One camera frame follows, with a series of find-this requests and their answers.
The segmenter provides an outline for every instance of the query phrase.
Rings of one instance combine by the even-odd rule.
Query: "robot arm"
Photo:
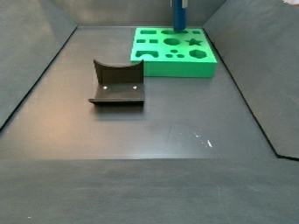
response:
[[[188,0],[171,0],[173,30],[180,32],[185,29],[185,9],[188,7]]]

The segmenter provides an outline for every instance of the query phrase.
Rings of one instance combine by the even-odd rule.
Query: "gray wall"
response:
[[[0,1],[0,128],[75,28],[48,0]]]
[[[52,0],[79,25],[172,25],[169,0]],[[201,26],[225,0],[189,0],[188,25]]]
[[[292,158],[299,158],[298,21],[299,10],[282,0],[228,0],[204,25],[275,151]]]

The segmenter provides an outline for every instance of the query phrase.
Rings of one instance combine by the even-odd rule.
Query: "black curved object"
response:
[[[93,104],[144,103],[144,62],[132,66],[109,66],[93,60],[97,92]]]

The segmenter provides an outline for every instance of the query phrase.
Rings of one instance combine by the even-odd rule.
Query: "blue pole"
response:
[[[183,0],[172,0],[172,20],[173,30],[180,32],[185,29],[185,8],[183,7]]]

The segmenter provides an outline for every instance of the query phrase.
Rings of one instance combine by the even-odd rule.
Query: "green foam block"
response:
[[[217,61],[203,29],[136,28],[131,62],[144,60],[144,76],[211,78]]]

